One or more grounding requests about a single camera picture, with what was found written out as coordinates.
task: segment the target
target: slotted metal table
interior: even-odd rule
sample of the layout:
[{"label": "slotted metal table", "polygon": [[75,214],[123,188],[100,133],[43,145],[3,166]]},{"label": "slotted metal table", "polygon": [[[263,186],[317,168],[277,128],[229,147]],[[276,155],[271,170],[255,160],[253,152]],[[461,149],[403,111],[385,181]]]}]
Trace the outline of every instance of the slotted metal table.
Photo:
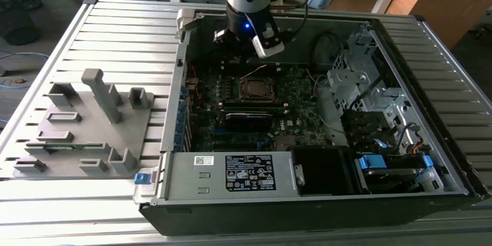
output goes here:
[{"label": "slotted metal table", "polygon": [[[137,86],[156,95],[140,160],[143,167],[156,166],[179,44],[175,19],[184,7],[224,9],[221,5],[123,0],[87,1],[81,6],[0,136],[0,239],[5,239],[0,245],[259,245],[340,239],[336,245],[361,240],[384,245],[456,245],[491,239],[491,200],[404,226],[164,237],[133,203],[132,180],[9,179],[12,170],[5,158],[25,155],[24,143],[36,136],[51,105],[43,96],[49,83],[71,82],[76,90],[88,90],[80,77],[89,67],[104,70],[104,81],[115,83],[120,92]],[[381,21],[484,184],[492,186],[492,104],[427,23],[411,16],[317,13]]]}]

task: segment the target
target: gray support post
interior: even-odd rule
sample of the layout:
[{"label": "gray support post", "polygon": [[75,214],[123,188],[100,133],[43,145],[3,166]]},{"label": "gray support post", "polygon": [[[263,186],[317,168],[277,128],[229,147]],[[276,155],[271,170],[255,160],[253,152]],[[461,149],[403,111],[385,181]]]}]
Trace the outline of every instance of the gray support post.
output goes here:
[{"label": "gray support post", "polygon": [[137,165],[137,160],[135,159],[132,152],[129,151],[128,148],[124,150],[123,157],[113,148],[111,150],[108,162],[109,165],[115,168],[117,173],[128,173],[129,171],[132,171],[132,169],[135,169]]},{"label": "gray support post", "polygon": [[99,106],[107,114],[111,123],[116,124],[121,120],[121,114],[109,95],[107,85],[103,82],[103,75],[104,73],[100,69],[85,69],[83,83],[91,87]]},{"label": "gray support post", "polygon": [[69,103],[69,98],[77,95],[69,83],[55,83],[49,89],[45,96],[49,97],[56,107],[72,106]]},{"label": "gray support post", "polygon": [[81,158],[79,167],[87,174],[101,173],[108,170],[108,166],[100,158]]},{"label": "gray support post", "polygon": [[121,101],[121,96],[120,96],[120,94],[117,93],[117,90],[116,90],[115,84],[111,84],[111,85],[109,85],[108,92],[109,92],[109,95],[111,95],[111,99],[112,99],[112,100],[113,100],[113,102],[115,102],[115,105],[116,105],[116,106],[120,106],[120,105],[123,104],[123,101]]},{"label": "gray support post", "polygon": [[133,109],[149,109],[151,108],[151,100],[147,97],[144,88],[131,88],[128,94],[129,104]]},{"label": "gray support post", "polygon": [[20,158],[13,166],[23,173],[39,173],[47,168],[47,165],[36,158]]}]

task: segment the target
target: blue plastic latch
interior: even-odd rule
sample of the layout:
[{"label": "blue plastic latch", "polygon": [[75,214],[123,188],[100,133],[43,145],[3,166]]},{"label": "blue plastic latch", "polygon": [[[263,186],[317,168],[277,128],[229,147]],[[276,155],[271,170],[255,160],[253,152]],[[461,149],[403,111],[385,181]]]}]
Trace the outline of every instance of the blue plastic latch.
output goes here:
[{"label": "blue plastic latch", "polygon": [[375,142],[379,144],[381,148],[388,148],[388,144],[385,144],[380,139],[375,138]]},{"label": "blue plastic latch", "polygon": [[425,166],[427,167],[433,166],[433,162],[432,162],[431,156],[424,156],[424,163],[425,163]]},{"label": "blue plastic latch", "polygon": [[137,173],[133,178],[135,184],[152,184],[151,174]]},{"label": "blue plastic latch", "polygon": [[364,155],[359,164],[361,169],[387,168],[383,155]]},{"label": "blue plastic latch", "polygon": [[189,95],[189,90],[188,90],[188,88],[181,87],[180,98],[181,98],[181,99],[185,99],[185,98],[188,97],[188,95]]}]

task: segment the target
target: barcode sticker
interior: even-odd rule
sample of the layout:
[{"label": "barcode sticker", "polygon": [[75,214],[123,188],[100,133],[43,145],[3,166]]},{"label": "barcode sticker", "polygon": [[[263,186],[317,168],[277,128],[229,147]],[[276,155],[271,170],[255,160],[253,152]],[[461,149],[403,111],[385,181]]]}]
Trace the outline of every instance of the barcode sticker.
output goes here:
[{"label": "barcode sticker", "polygon": [[195,156],[195,165],[213,165],[213,156]]}]

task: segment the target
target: blue tab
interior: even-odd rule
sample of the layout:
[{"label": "blue tab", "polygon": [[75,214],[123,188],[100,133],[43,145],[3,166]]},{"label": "blue tab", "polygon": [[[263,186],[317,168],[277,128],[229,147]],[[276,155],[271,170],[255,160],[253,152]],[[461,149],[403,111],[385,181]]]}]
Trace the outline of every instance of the blue tab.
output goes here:
[{"label": "blue tab", "polygon": [[385,144],[380,139],[373,139],[375,142],[379,144],[379,146],[381,146],[381,148],[388,148],[388,144]]},{"label": "blue tab", "polygon": [[359,159],[359,163],[360,163],[360,168],[361,169],[367,169],[369,167],[368,163],[365,162],[364,157]]},{"label": "blue tab", "polygon": [[364,155],[359,159],[360,168],[363,169],[375,169],[375,168],[387,168],[385,161],[383,155]]},{"label": "blue tab", "polygon": [[425,163],[425,166],[427,167],[433,166],[433,162],[432,162],[431,156],[424,156],[424,163]]},{"label": "blue tab", "polygon": [[152,184],[151,174],[137,173],[133,179],[135,184]]}]

